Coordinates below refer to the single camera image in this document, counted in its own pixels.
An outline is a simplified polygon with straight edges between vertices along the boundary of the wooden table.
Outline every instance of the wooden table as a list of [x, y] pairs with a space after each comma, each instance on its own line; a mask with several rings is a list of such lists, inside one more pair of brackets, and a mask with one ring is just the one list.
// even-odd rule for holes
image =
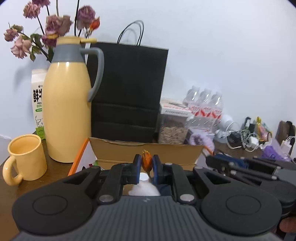
[[[8, 241], [11, 240], [15, 235], [18, 234], [18, 229], [11, 215], [11, 208], [14, 201], [22, 194], [29, 192], [33, 189], [44, 186], [48, 183], [59, 180], [66, 177], [72, 166], [71, 163], [60, 163], [51, 159], [47, 153], [46, 141], [42, 141], [45, 157], [47, 160], [47, 171], [46, 173], [35, 181], [22, 181], [18, 186], [8, 186], [4, 180], [2, 173], [0, 174], [0, 240]], [[233, 157], [240, 158], [252, 157], [254, 155], [261, 156], [261, 151], [256, 150], [254, 152], [247, 152], [243, 149], [229, 149], [227, 145], [215, 142], [217, 149], [220, 149], [226, 154], [232, 155]]]

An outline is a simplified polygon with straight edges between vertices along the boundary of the bag handle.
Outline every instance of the bag handle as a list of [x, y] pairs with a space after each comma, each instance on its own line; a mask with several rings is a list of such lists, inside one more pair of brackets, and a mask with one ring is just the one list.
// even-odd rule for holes
[[118, 39], [117, 39], [117, 44], [119, 44], [119, 42], [120, 42], [122, 36], [124, 35], [125, 31], [127, 30], [127, 28], [128, 28], [129, 26], [133, 25], [133, 24], [137, 24], [137, 25], [140, 27], [140, 35], [139, 35], [139, 39], [138, 39], [138, 41], [137, 41], [136, 46], [140, 46], [140, 45], [141, 45], [141, 41], [142, 41], [143, 34], [144, 34], [144, 22], [143, 22], [142, 20], [136, 20], [136, 21], [130, 23], [129, 25], [127, 25], [127, 26], [125, 27], [125, 29], [120, 33], [120, 35], [119, 35], [119, 37], [118, 37]]
[[96, 80], [94, 82], [93, 88], [89, 90], [87, 95], [87, 101], [91, 102], [94, 99], [96, 93], [98, 92], [102, 82], [103, 73], [104, 73], [104, 64], [105, 64], [104, 53], [100, 48], [96, 48], [96, 47], [92, 47], [89, 49], [80, 48], [80, 52], [82, 54], [95, 54], [98, 57], [98, 71], [96, 73]]

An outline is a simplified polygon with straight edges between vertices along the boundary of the water bottle pack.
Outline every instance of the water bottle pack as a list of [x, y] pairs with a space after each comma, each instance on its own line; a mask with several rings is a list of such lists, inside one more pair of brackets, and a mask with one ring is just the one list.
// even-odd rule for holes
[[183, 103], [191, 110], [194, 119], [192, 128], [212, 130], [220, 122], [223, 111], [222, 94], [216, 92], [211, 96], [211, 90], [205, 89], [199, 94], [200, 88], [192, 86], [187, 92]]

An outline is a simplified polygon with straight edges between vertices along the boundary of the black paper bag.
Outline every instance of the black paper bag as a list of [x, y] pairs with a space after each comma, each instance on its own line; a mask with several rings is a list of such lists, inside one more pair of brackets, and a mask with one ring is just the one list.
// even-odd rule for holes
[[[122, 141], [152, 142], [168, 56], [167, 49], [98, 42], [105, 67], [92, 101], [92, 136]], [[89, 55], [92, 85], [97, 57]]]

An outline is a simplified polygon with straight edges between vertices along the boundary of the milk carton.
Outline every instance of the milk carton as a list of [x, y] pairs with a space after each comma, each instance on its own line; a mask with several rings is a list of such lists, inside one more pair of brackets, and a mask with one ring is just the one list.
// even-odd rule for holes
[[32, 70], [31, 80], [33, 117], [36, 133], [41, 139], [45, 139], [42, 114], [42, 88], [46, 73], [47, 69], [34, 69]]

